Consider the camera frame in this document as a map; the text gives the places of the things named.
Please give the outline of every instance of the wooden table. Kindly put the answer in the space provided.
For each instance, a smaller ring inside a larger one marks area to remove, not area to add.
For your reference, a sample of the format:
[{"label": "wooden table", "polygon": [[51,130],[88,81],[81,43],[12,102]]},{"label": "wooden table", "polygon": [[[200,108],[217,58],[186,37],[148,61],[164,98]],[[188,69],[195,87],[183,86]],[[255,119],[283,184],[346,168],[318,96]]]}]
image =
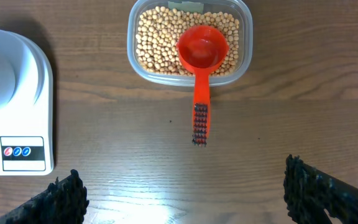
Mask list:
[{"label": "wooden table", "polygon": [[246,0],[247,73],[212,88],[206,149],[192,89],[144,80],[126,53],[135,0],[0,0],[0,29],[47,53],[57,78],[57,166],[0,177],[0,216],[77,169],[86,223],[291,223],[285,158],[358,187],[358,1]]}]

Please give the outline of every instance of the kitchen scale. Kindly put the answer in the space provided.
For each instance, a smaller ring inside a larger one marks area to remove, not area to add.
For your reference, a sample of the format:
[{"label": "kitchen scale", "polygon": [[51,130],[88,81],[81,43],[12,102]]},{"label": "kitchen scale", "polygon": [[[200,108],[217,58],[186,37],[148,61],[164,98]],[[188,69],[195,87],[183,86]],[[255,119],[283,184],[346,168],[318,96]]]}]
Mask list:
[{"label": "kitchen scale", "polygon": [[0,175],[47,175],[53,170],[52,69],[31,40],[0,30],[0,52],[16,87],[0,107]]}]

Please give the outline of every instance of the clear plastic tray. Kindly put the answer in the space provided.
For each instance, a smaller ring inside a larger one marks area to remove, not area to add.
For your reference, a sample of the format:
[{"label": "clear plastic tray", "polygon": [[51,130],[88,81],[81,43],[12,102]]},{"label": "clear plastic tray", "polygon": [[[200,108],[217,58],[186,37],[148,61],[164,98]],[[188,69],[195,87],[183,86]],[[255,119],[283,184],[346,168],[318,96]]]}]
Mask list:
[{"label": "clear plastic tray", "polygon": [[[248,69],[252,57],[252,16],[248,7],[241,0],[195,0],[192,2],[199,2],[204,4],[203,13],[206,12],[227,12],[232,14],[235,19],[240,21],[239,27],[239,58],[236,69],[230,75],[222,77],[210,77],[210,86],[226,85],[236,81]],[[156,6],[168,7],[168,1],[164,0],[138,0],[134,7],[132,7],[129,14],[128,34],[127,34],[127,54],[129,62],[134,70],[143,78],[166,85],[175,86],[194,86],[195,78],[185,75],[161,75],[150,73],[142,68],[139,64],[135,52],[137,26],[139,16],[146,10],[153,9]]]}]

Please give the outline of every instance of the scale button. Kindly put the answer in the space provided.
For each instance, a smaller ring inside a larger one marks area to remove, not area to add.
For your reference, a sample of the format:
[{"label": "scale button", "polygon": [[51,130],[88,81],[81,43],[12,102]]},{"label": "scale button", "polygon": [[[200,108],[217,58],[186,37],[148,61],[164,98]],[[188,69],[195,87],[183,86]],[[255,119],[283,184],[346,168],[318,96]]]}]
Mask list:
[{"label": "scale button", "polygon": [[28,155],[30,155],[30,153],[31,153],[31,148],[30,147],[25,147],[24,149],[23,149],[23,156],[28,156]]},{"label": "scale button", "polygon": [[12,151],[13,151],[12,147],[7,147],[4,150],[4,155],[5,156],[10,156],[10,155],[12,155]]},{"label": "scale button", "polygon": [[15,149],[13,149],[13,156],[19,156],[20,154],[22,154],[21,147],[16,147]]}]

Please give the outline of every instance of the red button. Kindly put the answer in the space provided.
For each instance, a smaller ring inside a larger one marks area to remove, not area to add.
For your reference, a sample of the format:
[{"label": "red button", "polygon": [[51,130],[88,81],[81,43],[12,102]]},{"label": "red button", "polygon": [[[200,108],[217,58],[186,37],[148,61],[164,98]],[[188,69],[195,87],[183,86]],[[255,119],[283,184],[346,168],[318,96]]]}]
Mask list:
[{"label": "red button", "polygon": [[5,155],[5,156],[10,156],[10,155],[12,155],[12,152],[13,152],[12,147],[7,147],[7,148],[4,150],[4,155]]}]

